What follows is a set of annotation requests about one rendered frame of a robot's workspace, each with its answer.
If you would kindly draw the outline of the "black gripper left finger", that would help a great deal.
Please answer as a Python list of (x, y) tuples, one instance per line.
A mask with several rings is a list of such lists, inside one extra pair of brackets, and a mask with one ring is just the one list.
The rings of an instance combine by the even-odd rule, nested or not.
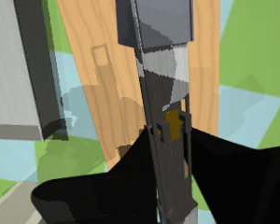
[(158, 224), (147, 127), (107, 173), (51, 179), (32, 190), (31, 201), (47, 224), (122, 215), (133, 224)]

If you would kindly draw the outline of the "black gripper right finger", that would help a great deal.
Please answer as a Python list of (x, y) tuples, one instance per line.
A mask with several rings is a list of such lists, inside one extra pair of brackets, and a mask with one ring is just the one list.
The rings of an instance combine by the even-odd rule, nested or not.
[(192, 174), (216, 224), (263, 224), (280, 147), (242, 146), (193, 127), (190, 138)]

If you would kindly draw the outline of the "light wooden board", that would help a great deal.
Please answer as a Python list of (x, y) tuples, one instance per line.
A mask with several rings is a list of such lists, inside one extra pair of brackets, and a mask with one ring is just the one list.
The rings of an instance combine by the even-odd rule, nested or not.
[[(134, 49), (118, 44), (115, 0), (57, 0), (107, 170), (146, 128)], [(193, 0), (192, 127), (217, 137), (220, 0)]]

